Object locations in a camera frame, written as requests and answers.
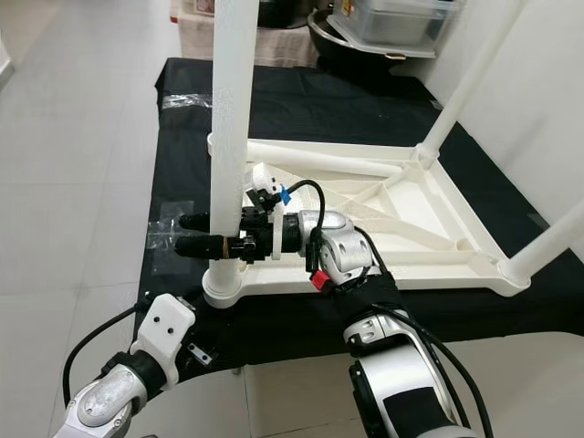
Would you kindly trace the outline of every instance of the plastic storage box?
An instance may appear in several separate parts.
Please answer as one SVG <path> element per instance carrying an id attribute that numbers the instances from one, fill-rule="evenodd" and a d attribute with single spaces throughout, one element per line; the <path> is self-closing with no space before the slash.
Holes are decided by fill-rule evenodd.
<path id="1" fill-rule="evenodd" d="M 335 0 L 329 22 L 356 48 L 433 57 L 460 0 Z"/>

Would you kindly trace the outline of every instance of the blue clip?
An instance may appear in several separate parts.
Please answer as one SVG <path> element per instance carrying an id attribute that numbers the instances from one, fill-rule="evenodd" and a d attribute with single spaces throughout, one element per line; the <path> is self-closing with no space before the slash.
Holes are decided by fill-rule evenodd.
<path id="1" fill-rule="evenodd" d="M 282 198 L 282 202 L 284 205 L 288 205 L 288 203 L 292 200 L 290 193 L 288 193 L 288 189 L 282 186 L 282 192 L 280 192 L 280 198 Z"/>

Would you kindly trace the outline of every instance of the white tile floor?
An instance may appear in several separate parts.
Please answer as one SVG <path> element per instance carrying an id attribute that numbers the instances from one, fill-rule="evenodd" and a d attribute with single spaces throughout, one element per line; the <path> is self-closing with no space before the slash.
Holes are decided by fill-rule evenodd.
<path id="1" fill-rule="evenodd" d="M 18 67 L 0 93 L 0 436 L 58 428 L 65 355 L 135 299 L 156 150 L 152 85 L 180 55 L 168 14 L 167 0 L 0 0 Z M 82 352 L 73 390 L 128 346 L 131 324 Z M 497 437 L 581 436 L 582 339 L 530 335 L 454 350 L 484 391 Z M 364 437 L 349 362 L 190 381 L 149 404 L 128 436 Z"/>

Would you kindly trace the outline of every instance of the black tablecloth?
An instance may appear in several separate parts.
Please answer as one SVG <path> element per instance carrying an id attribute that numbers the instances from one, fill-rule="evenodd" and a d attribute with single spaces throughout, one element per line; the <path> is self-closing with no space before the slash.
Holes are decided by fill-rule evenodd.
<path id="1" fill-rule="evenodd" d="M 170 201 L 194 201 L 208 211 L 210 159 L 206 136 L 211 110 L 192 105 L 162 109 L 169 95 L 211 95 L 212 64 L 169 59 L 157 83 L 160 133 L 150 220 Z M 317 70 L 255 68 L 250 138 L 332 141 L 411 147 L 439 114 L 414 78 L 392 78 L 381 95 Z M 537 212 L 461 126 L 453 129 L 440 162 L 508 256 L 541 233 Z M 184 273 L 153 272 L 146 250 L 140 293 L 184 294 L 200 285 L 206 264 Z M 584 266 L 569 251 L 533 277 L 529 290 L 503 298 L 487 289 L 403 291 L 411 312 L 444 341 L 536 331 L 584 332 Z M 199 337 L 216 346 L 212 370 L 344 351 L 332 303 L 319 295 L 245 297 L 219 312 L 197 300 L 204 316 Z M 182 379 L 206 372 L 193 368 Z"/>

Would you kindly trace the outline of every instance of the white tube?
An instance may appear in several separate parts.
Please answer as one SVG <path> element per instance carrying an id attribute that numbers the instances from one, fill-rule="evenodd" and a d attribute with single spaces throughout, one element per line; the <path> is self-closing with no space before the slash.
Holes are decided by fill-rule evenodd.
<path id="1" fill-rule="evenodd" d="M 319 169 L 321 171 L 356 173 L 384 178 L 402 171 L 399 166 L 366 162 L 346 157 L 335 157 L 326 153 L 310 151 L 294 151 L 280 146 L 249 141 L 247 143 L 247 160 L 250 162 L 265 162 L 268 164 L 285 164 L 301 169 Z"/>
<path id="2" fill-rule="evenodd" d="M 259 0 L 216 0 L 213 63 L 211 234 L 239 235 Z M 241 287 L 236 260 L 211 261 L 207 301 L 232 306 Z"/>
<path id="3" fill-rule="evenodd" d="M 583 235 L 584 200 L 510 260 L 501 261 L 499 270 L 517 285 L 528 284 L 530 277 Z"/>
<path id="4" fill-rule="evenodd" d="M 463 79 L 448 100 L 448 103 L 446 103 L 446 106 L 440 113 L 440 117 L 433 124 L 425 140 L 417 145 L 416 150 L 424 157 L 430 159 L 438 157 L 440 147 L 454 127 L 464 105 L 485 76 L 490 64 L 505 42 L 509 32 L 519 18 L 525 2 L 526 0 L 513 0 L 503 22 L 491 38 L 483 45 L 483 48 L 476 55 L 471 67 L 464 73 Z"/>

